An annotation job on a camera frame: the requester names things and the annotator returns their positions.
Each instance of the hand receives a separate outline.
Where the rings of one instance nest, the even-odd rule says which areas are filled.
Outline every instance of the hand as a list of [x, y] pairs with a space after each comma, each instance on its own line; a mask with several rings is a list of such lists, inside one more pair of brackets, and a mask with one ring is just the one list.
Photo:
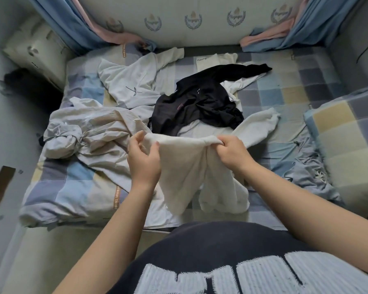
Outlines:
[[150, 148], [150, 154], [142, 152], [144, 131], [137, 132], [129, 140], [128, 165], [132, 177], [132, 187], [155, 188], [161, 176], [161, 162], [159, 156], [159, 143], [154, 143]]
[[222, 163], [235, 173], [241, 173], [248, 164], [256, 164], [255, 160], [248, 153], [244, 143], [233, 135], [217, 136], [224, 144], [212, 144]]

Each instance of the black shirt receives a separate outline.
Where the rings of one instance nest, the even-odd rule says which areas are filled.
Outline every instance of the black shirt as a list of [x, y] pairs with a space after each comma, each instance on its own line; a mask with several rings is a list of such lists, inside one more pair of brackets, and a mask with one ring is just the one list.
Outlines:
[[220, 84], [270, 71], [262, 65], [218, 65], [183, 78], [170, 96], [158, 98], [149, 127], [153, 133], [176, 136], [180, 129], [199, 119], [215, 127], [235, 129], [244, 117]]

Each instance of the black clothing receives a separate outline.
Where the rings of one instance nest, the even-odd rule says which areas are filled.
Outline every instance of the black clothing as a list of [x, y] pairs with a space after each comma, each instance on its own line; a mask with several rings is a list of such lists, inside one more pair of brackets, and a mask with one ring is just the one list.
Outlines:
[[158, 98], [149, 127], [153, 133], [176, 136], [180, 129], [199, 119], [215, 127], [235, 129], [243, 120], [242, 113], [220, 84], [270, 71], [262, 65], [218, 65], [183, 78], [170, 96]]
[[368, 293], [368, 275], [286, 231], [188, 223], [135, 259], [108, 293]]

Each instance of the checkered pillow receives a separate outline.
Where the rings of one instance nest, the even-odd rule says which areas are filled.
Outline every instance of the checkered pillow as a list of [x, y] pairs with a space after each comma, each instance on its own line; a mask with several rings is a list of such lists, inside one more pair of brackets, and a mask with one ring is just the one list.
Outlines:
[[333, 185], [354, 212], [368, 217], [368, 87], [304, 114]]

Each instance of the plaid bedding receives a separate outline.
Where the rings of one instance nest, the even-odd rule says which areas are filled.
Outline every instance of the plaid bedding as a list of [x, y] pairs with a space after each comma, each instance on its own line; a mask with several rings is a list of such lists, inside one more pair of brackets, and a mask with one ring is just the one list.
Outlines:
[[[129, 65], [141, 54], [130, 45], [91, 52], [76, 58], [67, 67], [67, 84], [62, 107], [71, 97], [93, 98], [106, 106], [115, 106], [96, 73], [100, 58]], [[275, 131], [261, 144], [250, 148], [252, 156], [263, 166], [282, 176], [293, 166], [298, 154], [297, 138], [308, 135], [303, 114], [344, 94], [344, 88], [334, 66], [321, 47], [281, 50], [266, 53], [239, 53], [237, 62], [266, 63], [273, 70], [238, 92], [244, 118], [274, 107], [281, 119]], [[175, 74], [168, 88], [175, 90], [176, 82], [196, 73], [196, 57], [187, 57], [168, 66], [165, 72]], [[163, 73], [157, 75], [157, 81]], [[102, 173], [89, 169], [76, 157], [53, 160], [41, 154], [32, 182], [26, 191], [20, 219], [28, 227], [79, 225], [103, 226], [127, 196]], [[161, 227], [175, 227], [189, 221], [231, 219], [259, 223], [274, 229], [285, 229], [264, 201], [250, 190], [249, 211], [240, 214], [205, 213], [201, 211], [197, 195], [176, 223]]]

